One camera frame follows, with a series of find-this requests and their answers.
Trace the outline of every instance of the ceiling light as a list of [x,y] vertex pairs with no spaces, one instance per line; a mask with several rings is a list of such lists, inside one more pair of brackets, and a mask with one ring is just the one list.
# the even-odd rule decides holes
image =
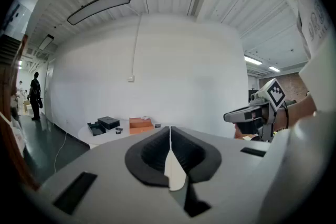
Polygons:
[[273,70],[273,71],[275,71],[275,72],[280,72],[280,70],[279,70],[279,69],[276,69],[275,67],[269,67],[269,69],[271,69],[271,70]]
[[260,62],[260,61],[258,61],[258,60],[256,60],[256,59],[253,59],[253,58],[251,58],[251,57],[247,57],[247,56],[244,55],[244,58],[245,58],[245,61],[254,63],[255,65],[260,65],[260,64],[262,64],[262,62]]
[[52,41],[54,40],[54,37],[51,35],[48,35],[41,43],[41,45],[38,47],[40,50],[44,50]]
[[128,4],[131,0],[94,0],[91,3],[80,8],[69,16],[67,21],[72,25],[98,13],[105,9],[117,7],[120,5]]

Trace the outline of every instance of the brick wall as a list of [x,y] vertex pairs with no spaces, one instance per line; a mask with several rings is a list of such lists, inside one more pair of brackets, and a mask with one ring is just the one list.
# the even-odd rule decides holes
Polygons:
[[[299,102],[306,97],[308,90],[298,73],[278,76],[274,78],[276,78],[282,86],[286,94],[286,100],[296,100],[297,102]],[[273,78],[260,79],[260,88],[271,79]]]

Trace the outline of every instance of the black box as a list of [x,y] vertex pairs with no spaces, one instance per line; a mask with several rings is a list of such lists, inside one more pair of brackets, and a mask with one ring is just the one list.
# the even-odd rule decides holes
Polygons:
[[98,121],[95,123],[88,123],[88,128],[90,129],[93,136],[100,135],[106,133],[106,129],[101,126]]
[[107,130],[120,126],[119,120],[111,117],[103,117],[98,119],[98,123],[104,126]]

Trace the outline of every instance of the doorway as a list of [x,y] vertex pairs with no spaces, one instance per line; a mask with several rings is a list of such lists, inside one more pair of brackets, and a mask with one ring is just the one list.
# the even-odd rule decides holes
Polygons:
[[46,74],[46,84],[44,89],[45,98],[45,112],[46,117],[50,122],[53,122],[52,111],[51,111],[51,80],[54,71],[55,59],[48,63],[47,74]]

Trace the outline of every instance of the white ceiling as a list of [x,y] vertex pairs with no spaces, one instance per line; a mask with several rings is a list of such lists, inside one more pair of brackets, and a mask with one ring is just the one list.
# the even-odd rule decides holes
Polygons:
[[[37,20],[29,47],[36,48],[47,36],[55,37],[44,52],[53,54],[71,36],[95,25],[134,11],[120,6],[95,14],[75,26],[66,19],[81,6],[93,0],[51,0]],[[295,2],[289,0],[132,0],[129,7],[138,13],[176,13],[194,15],[197,21],[212,20],[237,28],[244,53],[263,62],[261,66],[247,65],[248,73],[266,76],[269,66],[290,69],[307,61],[301,37],[296,28]]]

